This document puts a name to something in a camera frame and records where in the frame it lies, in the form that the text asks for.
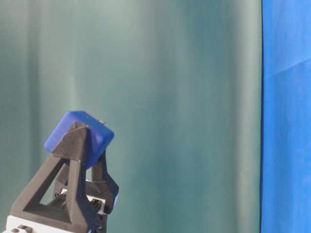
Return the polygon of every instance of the green curtain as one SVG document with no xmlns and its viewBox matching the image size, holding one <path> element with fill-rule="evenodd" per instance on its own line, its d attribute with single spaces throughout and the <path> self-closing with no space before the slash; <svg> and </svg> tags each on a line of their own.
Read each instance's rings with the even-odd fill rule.
<svg viewBox="0 0 311 233">
<path fill-rule="evenodd" d="M 0 1 L 0 226 L 67 110 L 107 122 L 108 232 L 259 232 L 261 2 Z"/>
</svg>

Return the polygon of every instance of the blue curtain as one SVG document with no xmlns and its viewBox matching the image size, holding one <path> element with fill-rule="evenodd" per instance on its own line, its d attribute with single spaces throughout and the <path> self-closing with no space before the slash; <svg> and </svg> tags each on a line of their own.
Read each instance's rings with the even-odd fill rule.
<svg viewBox="0 0 311 233">
<path fill-rule="evenodd" d="M 311 232 L 311 1 L 263 0 L 262 233 Z"/>
</svg>

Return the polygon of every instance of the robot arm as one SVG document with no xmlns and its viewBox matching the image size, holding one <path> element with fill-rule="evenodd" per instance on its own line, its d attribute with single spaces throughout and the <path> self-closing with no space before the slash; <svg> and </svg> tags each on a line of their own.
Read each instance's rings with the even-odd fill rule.
<svg viewBox="0 0 311 233">
<path fill-rule="evenodd" d="M 112 138 L 112 131 L 87 113 L 66 113 L 45 143 L 52 155 L 13 204 L 6 232 L 105 233 L 119 193 L 106 166 Z M 53 200 L 41 204 L 54 180 Z"/>
</svg>

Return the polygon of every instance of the blue foam block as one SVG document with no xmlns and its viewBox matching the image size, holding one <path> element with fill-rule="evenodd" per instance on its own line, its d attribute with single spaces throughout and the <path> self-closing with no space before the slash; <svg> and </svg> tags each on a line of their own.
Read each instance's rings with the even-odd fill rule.
<svg viewBox="0 0 311 233">
<path fill-rule="evenodd" d="M 91 131 L 92 154 L 88 155 L 86 164 L 86 168 L 90 168 L 106 150 L 114 137 L 114 133 L 84 111 L 66 112 L 45 142 L 44 147 L 48 152 L 52 153 L 74 122 L 88 125 Z"/>
</svg>

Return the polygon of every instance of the black 3d-printed part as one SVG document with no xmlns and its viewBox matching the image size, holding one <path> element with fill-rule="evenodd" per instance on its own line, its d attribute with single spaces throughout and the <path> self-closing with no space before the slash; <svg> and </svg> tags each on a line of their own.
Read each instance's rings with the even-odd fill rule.
<svg viewBox="0 0 311 233">
<path fill-rule="evenodd" d="M 64 164 L 55 181 L 53 198 L 61 195 L 63 189 L 67 189 L 69 167 Z M 106 152 L 102 154 L 96 165 L 92 167 L 92 182 L 86 181 L 86 194 L 95 198 L 104 199 L 104 213 L 110 214 L 119 187 L 107 172 Z"/>
<path fill-rule="evenodd" d="M 86 197 L 89 129 L 70 129 L 12 206 L 11 215 L 75 233 L 96 230 L 100 221 Z M 67 211 L 40 203 L 59 170 L 70 160 L 66 194 Z"/>
</svg>

